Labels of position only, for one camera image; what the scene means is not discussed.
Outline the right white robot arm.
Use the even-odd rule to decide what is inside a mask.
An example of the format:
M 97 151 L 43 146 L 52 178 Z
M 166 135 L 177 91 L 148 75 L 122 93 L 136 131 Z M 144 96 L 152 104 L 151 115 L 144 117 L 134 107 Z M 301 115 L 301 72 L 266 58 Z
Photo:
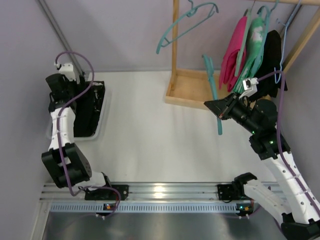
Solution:
M 286 200 L 282 200 L 250 172 L 234 178 L 235 192 L 256 201 L 267 211 L 288 240 L 315 240 L 320 236 L 320 203 L 312 194 L 294 161 L 292 151 L 278 131 L 276 105 L 259 99 L 254 107 L 237 93 L 204 105 L 220 120 L 234 120 L 251 133 L 249 143 L 271 171 Z

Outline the teal hanger with black trousers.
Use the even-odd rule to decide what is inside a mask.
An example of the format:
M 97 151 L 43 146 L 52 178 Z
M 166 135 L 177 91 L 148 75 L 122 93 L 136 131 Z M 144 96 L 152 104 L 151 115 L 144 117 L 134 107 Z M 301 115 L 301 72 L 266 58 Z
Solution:
M 214 65 L 211 57 L 208 57 L 206 54 L 202 55 L 202 58 L 204 60 L 204 65 L 205 65 L 205 70 L 207 74 L 207 80 L 209 82 L 211 94 L 213 97 L 213 100 L 218 100 L 218 93 L 217 93 L 217 87 L 216 87 L 216 82 L 215 82 L 215 77 L 214 77 Z M 223 126 L 222 126 L 222 121 L 217 118 L 217 133 L 219 136 L 223 134 Z

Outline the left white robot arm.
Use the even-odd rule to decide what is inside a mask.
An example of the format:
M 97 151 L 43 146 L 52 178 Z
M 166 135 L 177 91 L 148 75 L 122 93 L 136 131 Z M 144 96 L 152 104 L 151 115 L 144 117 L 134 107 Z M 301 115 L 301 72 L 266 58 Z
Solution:
M 41 160 L 55 185 L 69 188 L 72 196 L 79 191 L 95 192 L 98 189 L 112 189 L 103 172 L 93 172 L 88 159 L 81 152 L 74 139 L 74 122 L 77 116 L 77 99 L 90 90 L 91 85 L 76 95 L 76 82 L 69 81 L 64 74 L 55 73 L 46 78 L 51 89 L 49 112 L 52 119 L 52 136 L 47 152 Z

